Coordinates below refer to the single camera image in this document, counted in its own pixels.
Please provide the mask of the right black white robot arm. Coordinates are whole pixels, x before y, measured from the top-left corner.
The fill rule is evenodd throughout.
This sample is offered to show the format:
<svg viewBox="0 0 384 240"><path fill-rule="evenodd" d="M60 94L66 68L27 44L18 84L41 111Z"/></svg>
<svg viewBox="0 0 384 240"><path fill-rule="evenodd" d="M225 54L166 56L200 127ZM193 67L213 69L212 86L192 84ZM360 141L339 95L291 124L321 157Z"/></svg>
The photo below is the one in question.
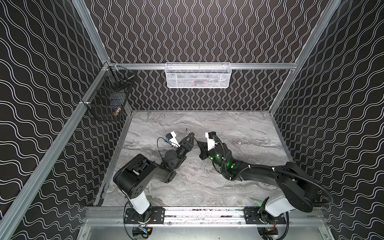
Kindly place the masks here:
<svg viewBox="0 0 384 240"><path fill-rule="evenodd" d="M329 206L332 194L293 162L283 166L250 164L236 160L227 145L214 140L198 142L200 158L212 161L215 169L228 181L253 181L277 187L257 209L257 217L271 224L285 212L312 212L315 207Z"/></svg>

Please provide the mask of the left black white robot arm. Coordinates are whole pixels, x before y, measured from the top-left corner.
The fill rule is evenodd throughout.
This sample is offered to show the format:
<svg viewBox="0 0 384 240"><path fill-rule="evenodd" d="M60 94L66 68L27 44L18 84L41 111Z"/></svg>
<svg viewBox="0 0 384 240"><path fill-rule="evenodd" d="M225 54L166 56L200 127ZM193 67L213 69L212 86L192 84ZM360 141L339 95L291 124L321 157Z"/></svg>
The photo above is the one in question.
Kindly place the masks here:
<svg viewBox="0 0 384 240"><path fill-rule="evenodd" d="M128 203L134 210L134 217L139 223L147 223L151 218L152 205L144 192L147 185L151 180L171 182L177 174L176 169L193 149L194 142L194 133L189 133L181 140L176 150L168 150L165 153L161 164L138 154L115 173L113 181L128 198Z"/></svg>

